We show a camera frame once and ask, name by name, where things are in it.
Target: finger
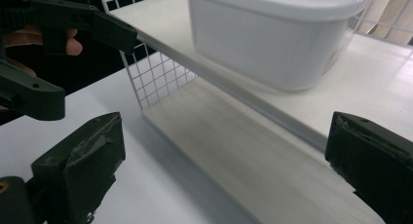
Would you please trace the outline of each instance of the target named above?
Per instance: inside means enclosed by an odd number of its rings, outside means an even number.
[[[77,29],[67,29],[67,38],[75,37],[77,34]]]
[[[31,75],[31,76],[33,76],[33,77],[36,76],[36,72],[34,72],[32,69],[28,68],[26,65],[24,65],[24,64],[22,64],[22,63],[20,63],[20,62],[18,62],[18,61],[16,61],[16,60],[14,60],[14,59],[11,59],[11,58],[9,58],[9,57],[7,57],[6,60],[7,60],[7,62],[9,62],[11,65],[19,68],[20,70],[24,71],[25,73],[27,73],[27,74],[29,74],[29,75]]]
[[[41,35],[13,32],[3,38],[6,48],[12,46],[43,45]]]
[[[77,56],[83,50],[82,44],[80,44],[74,38],[68,38],[66,44],[66,52],[70,56]]]

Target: wooden grain board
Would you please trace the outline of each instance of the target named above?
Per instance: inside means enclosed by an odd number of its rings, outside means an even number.
[[[262,223],[384,223],[322,153],[201,78],[143,113]]]

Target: white table surface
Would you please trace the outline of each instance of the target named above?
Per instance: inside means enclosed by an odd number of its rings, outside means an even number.
[[[256,223],[142,119],[126,70],[66,99],[66,117],[22,117],[0,127],[0,177],[24,180],[30,164],[89,119],[120,111],[127,159],[95,215],[96,224]]]
[[[359,115],[413,140],[411,47],[355,35],[316,87],[284,93],[200,55],[193,45],[188,0],[146,0],[111,14],[135,27],[142,41],[321,151],[334,111]]]

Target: white shelf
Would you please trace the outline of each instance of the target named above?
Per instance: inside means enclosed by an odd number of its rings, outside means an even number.
[[[143,114],[258,223],[384,223],[320,151],[201,78]]]
[[[334,111],[359,115],[413,140],[411,48],[356,35],[316,87],[284,93],[198,54],[187,0],[146,0],[111,14],[134,26],[140,40],[320,150],[325,147]]]

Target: white plastic container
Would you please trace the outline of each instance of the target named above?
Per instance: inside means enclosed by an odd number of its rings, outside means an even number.
[[[277,89],[315,85],[372,0],[189,0],[195,48]]]

